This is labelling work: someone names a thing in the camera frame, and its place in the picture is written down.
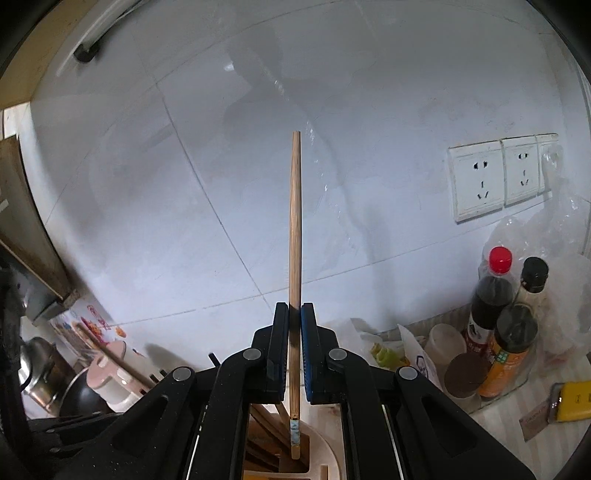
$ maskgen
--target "wall socket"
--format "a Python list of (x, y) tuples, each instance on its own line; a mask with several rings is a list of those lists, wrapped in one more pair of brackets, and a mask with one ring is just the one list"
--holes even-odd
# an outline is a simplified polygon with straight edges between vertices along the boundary
[(543, 134), (449, 148), (456, 222), (544, 192), (541, 156), (557, 143), (557, 134)]
[(449, 149), (456, 222), (503, 208), (505, 201), (501, 143)]
[(504, 138), (505, 205), (538, 195), (540, 159), (535, 137)]

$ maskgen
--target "condiment bottle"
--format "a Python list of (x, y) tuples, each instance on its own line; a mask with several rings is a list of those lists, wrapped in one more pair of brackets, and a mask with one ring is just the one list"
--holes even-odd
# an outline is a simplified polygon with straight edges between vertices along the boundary
[(534, 343), (538, 335), (536, 315), (547, 278), (546, 262), (537, 257), (525, 260), (515, 300), (499, 316), (489, 341), (487, 356), (492, 366), (478, 390), (483, 400), (492, 400), (503, 392)]
[(488, 272), (479, 280), (472, 298), (470, 319), (464, 331), (467, 351), (484, 355), (496, 321), (514, 298), (509, 275), (512, 255), (505, 247), (491, 250)]

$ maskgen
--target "black bottle cap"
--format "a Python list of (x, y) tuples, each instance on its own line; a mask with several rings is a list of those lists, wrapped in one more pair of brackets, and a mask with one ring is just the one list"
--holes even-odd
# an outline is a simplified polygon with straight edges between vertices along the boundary
[(544, 290), (548, 279), (548, 264), (538, 257), (529, 257), (523, 264), (521, 284), (530, 293), (540, 293)]

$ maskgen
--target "wall tile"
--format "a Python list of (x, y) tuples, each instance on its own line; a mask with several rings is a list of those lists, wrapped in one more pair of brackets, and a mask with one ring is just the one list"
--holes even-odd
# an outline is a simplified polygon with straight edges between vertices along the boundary
[[(543, 205), (518, 214), (527, 221)], [(309, 282), (302, 302), (314, 303), (319, 324), (357, 318), (379, 332), (448, 312), (470, 302), (482, 248), (495, 224), (399, 257)], [(265, 295), (287, 301), (287, 290)]]
[(294, 12), (216, 44), (159, 85), (263, 293), (287, 285), (292, 130), (303, 132), (304, 281), (540, 202), (456, 225), (447, 148), (564, 132), (538, 34), (436, 2)]
[(134, 37), (157, 80), (244, 29), (327, 0), (152, 1), (138, 12)]
[(154, 84), (126, 29), (115, 29), (105, 37), (92, 62), (70, 62), (59, 77), (56, 68), (50, 65), (31, 101), (30, 134), (36, 137), (41, 155), (24, 157), (44, 222), (96, 139)]
[(259, 293), (155, 88), (98, 139), (47, 229), (62, 259), (117, 323)]
[(262, 297), (256, 297), (122, 328), (129, 344), (160, 368), (188, 365), (206, 369), (213, 366), (209, 352), (223, 362), (248, 348), (257, 329), (273, 324), (273, 312)]

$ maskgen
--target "stainless steel pot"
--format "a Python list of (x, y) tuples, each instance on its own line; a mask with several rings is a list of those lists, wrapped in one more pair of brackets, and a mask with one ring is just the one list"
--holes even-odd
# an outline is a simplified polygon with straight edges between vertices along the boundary
[(57, 417), (74, 369), (54, 344), (35, 337), (21, 347), (18, 376), (21, 389), (50, 415)]

